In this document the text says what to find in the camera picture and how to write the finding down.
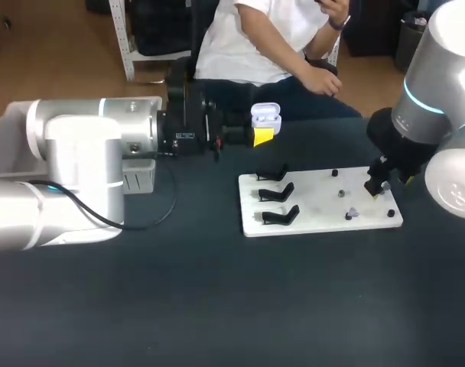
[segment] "white board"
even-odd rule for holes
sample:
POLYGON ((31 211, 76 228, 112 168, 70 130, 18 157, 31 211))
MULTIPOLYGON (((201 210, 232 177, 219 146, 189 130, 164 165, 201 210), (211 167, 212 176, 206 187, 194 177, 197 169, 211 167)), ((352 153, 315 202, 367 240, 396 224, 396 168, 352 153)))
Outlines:
POLYGON ((368 167, 333 170, 289 172, 282 182, 257 180, 255 174, 239 177, 242 227, 247 237, 299 235, 305 233, 386 229, 402 226, 402 216, 391 191, 374 199, 363 187, 370 178, 368 167), (294 192, 285 203, 261 202, 260 189, 281 192, 292 182, 294 192), (345 196, 339 197, 340 190, 345 196), (287 214, 299 205, 300 213, 289 226, 266 225, 262 213, 287 214), (359 216, 346 220, 350 208, 359 216), (389 217, 389 210, 395 215, 389 217))

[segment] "black bracket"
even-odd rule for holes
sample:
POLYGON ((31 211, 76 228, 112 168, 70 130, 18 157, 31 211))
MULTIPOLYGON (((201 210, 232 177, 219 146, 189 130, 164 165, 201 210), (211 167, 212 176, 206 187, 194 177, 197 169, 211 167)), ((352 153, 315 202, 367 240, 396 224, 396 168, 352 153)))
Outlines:
POLYGON ((277 181, 280 182, 285 178, 288 173, 288 164, 284 164, 280 172, 261 172, 256 171, 258 181, 277 181))
POLYGON ((299 209, 299 205, 293 206, 291 211, 288 212, 286 216, 277 213, 263 212, 263 224, 278 224, 280 226, 289 226, 293 223, 293 221, 295 221, 295 218, 297 218, 300 212, 301 210, 299 209))
POLYGON ((276 201, 277 203, 285 203, 289 196, 294 192, 294 188, 294 184, 290 182, 281 193, 261 189, 258 190, 258 195, 260 196, 260 201, 276 201))

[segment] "jeans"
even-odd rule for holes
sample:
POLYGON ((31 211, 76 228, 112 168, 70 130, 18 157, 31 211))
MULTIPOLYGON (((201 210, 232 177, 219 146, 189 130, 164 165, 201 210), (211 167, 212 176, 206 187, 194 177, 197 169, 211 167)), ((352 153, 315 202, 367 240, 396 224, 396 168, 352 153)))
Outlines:
POLYGON ((361 116, 334 97, 311 93, 294 77, 260 87, 229 80, 200 82, 205 97, 226 112, 247 113, 256 103, 276 102, 281 107, 284 122, 361 116))

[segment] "man's arm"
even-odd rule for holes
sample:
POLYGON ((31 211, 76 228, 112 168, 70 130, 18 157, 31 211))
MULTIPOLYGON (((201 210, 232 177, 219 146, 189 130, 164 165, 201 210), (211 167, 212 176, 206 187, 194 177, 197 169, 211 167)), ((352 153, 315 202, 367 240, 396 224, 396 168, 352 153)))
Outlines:
POLYGON ((337 31, 329 23, 326 23, 304 49, 307 58, 309 60, 319 60, 325 54, 330 53, 340 34, 341 31, 337 31))
MULTIPOLYGON (((328 14, 334 24, 342 25, 348 18, 350 0, 319 0, 319 3, 323 13, 328 14)), ((307 58, 317 60, 331 52, 340 33, 327 22, 304 49, 307 58)))
POLYGON ((295 52, 265 13, 240 3, 236 7, 242 32, 261 55, 295 76, 312 93, 334 96, 340 91, 338 78, 327 70, 312 67, 295 52))

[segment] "dark blue tabletop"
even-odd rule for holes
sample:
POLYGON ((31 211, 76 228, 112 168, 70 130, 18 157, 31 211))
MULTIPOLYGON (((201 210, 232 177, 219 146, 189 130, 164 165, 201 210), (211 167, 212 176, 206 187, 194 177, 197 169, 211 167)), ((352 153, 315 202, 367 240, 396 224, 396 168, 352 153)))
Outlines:
MULTIPOLYGON (((423 177, 394 186, 400 229, 247 239, 237 177, 368 165, 361 120, 282 127, 256 149, 170 163, 176 210, 148 232, 0 254, 0 367, 465 365, 465 220, 423 177)), ((128 223, 172 199, 127 197, 128 223)))

